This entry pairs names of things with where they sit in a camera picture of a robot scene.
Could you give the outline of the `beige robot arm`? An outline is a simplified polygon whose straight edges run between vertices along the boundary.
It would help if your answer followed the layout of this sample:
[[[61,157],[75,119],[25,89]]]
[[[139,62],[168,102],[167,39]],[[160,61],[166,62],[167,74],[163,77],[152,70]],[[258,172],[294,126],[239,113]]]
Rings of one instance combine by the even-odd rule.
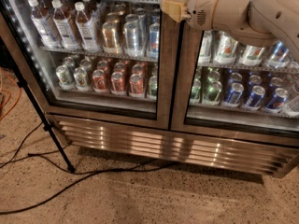
[[[176,22],[223,31],[245,45],[279,40],[299,60],[299,0],[161,0],[160,8]]]

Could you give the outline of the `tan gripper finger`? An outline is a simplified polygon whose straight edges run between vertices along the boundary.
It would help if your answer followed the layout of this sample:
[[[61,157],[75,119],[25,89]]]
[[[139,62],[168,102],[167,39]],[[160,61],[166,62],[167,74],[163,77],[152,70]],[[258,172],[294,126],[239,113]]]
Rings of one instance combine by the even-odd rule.
[[[160,8],[175,22],[182,22],[191,17],[187,11],[187,0],[161,0]]]

